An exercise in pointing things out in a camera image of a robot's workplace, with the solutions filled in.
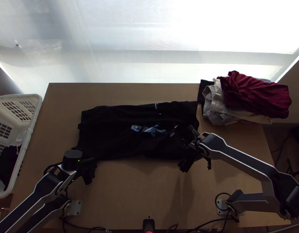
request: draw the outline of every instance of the dark red shirt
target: dark red shirt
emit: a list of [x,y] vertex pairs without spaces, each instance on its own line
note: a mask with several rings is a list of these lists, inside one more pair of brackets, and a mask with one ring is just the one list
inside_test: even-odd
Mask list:
[[230,71],[228,77],[220,77],[225,105],[270,118],[288,117],[292,103],[288,86],[268,83],[256,78]]

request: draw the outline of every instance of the white wall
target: white wall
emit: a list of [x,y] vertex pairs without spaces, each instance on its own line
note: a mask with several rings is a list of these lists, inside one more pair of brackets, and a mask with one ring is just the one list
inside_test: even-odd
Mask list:
[[0,68],[0,96],[8,94],[23,94],[15,82]]

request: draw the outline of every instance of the wooden table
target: wooden table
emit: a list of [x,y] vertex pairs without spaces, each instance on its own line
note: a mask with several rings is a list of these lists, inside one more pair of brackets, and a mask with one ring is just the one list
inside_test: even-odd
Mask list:
[[[62,161],[64,152],[77,145],[81,111],[100,105],[149,104],[170,101],[195,101],[198,84],[88,84],[51,83],[42,104],[31,142],[27,149],[11,208],[19,205],[43,176],[50,164]],[[202,119],[199,132],[213,132],[227,144],[260,160],[273,164],[261,125],[235,123],[226,127],[211,125]],[[220,218],[214,198],[220,192],[261,192],[258,180],[214,160],[207,170],[205,160],[193,164],[182,173],[177,162],[157,160],[118,160],[101,162],[92,184],[82,179],[69,187],[72,199],[82,200],[81,215],[69,221],[86,227],[108,229],[141,229],[145,218],[153,218],[157,229],[179,223],[179,229],[191,229]],[[246,212],[240,223],[227,227],[254,227],[290,224],[275,213]],[[219,228],[223,222],[207,227]],[[46,227],[61,228],[59,220]]]

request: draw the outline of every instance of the white plastic basket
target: white plastic basket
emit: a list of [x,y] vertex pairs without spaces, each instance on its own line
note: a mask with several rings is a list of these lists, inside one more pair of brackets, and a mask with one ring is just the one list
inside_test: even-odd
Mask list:
[[5,191],[5,185],[0,181],[0,198],[10,194],[15,185],[41,103],[42,98],[37,94],[0,96],[0,155],[5,146],[15,145],[18,139],[22,140],[21,149]]

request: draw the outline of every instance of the folded clothes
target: folded clothes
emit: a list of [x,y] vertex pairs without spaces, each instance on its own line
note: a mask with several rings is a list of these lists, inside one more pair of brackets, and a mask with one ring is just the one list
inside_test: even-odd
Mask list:
[[292,103],[288,86],[264,82],[237,71],[229,72],[228,77],[219,78],[226,107],[270,118],[288,117],[288,108]]
[[272,119],[267,116],[245,110],[227,108],[224,104],[224,95],[221,89],[220,79],[214,78],[213,80],[213,85],[204,86],[203,90],[199,89],[199,91],[202,90],[202,96],[204,98],[203,117],[208,118],[213,125],[227,125],[238,120],[262,124],[272,123]]
[[75,149],[99,160],[145,155],[149,158],[186,159],[199,153],[189,146],[198,128],[197,102],[98,106],[83,111]]
[[213,108],[215,107],[219,108],[219,106],[214,105],[215,101],[213,101],[215,96],[214,85],[206,86],[204,91],[202,92],[202,95],[205,99],[203,107],[203,117],[208,118],[213,125],[228,125],[238,121],[238,119],[233,116],[213,110]]

